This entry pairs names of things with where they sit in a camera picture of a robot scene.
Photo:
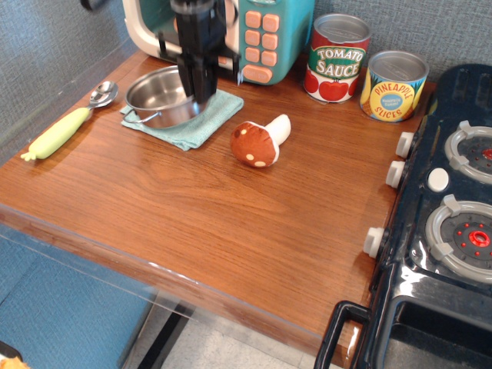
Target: oven door handle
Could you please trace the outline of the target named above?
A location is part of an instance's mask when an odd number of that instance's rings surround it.
[[[338,339],[346,321],[356,321],[366,326],[371,319],[371,310],[350,301],[339,302],[331,315],[330,324],[317,354],[314,369],[328,369],[337,347]]]

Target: stove knob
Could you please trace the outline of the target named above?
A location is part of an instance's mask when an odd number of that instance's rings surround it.
[[[411,132],[402,132],[397,145],[397,155],[403,159],[408,157],[408,152],[414,140],[414,134]]]
[[[398,188],[404,167],[404,161],[393,161],[391,163],[390,170],[387,172],[386,176],[386,184],[388,186],[391,186],[392,188]]]
[[[364,242],[364,252],[369,254],[371,258],[376,258],[377,252],[383,241],[384,228],[369,228],[366,241]]]
[[[435,168],[427,178],[427,185],[433,192],[442,192],[449,184],[449,174],[443,168]]]

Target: yellow-green handle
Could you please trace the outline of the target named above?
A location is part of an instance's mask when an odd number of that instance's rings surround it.
[[[91,110],[79,108],[54,123],[29,146],[29,152],[21,155],[26,161],[46,159],[57,151],[88,119]]]

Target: black stove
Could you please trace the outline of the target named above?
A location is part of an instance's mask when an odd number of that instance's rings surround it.
[[[328,368],[344,322],[357,321],[351,367],[491,369],[492,66],[444,73],[397,154],[391,219],[364,244],[377,259],[370,307],[337,305],[315,367]]]

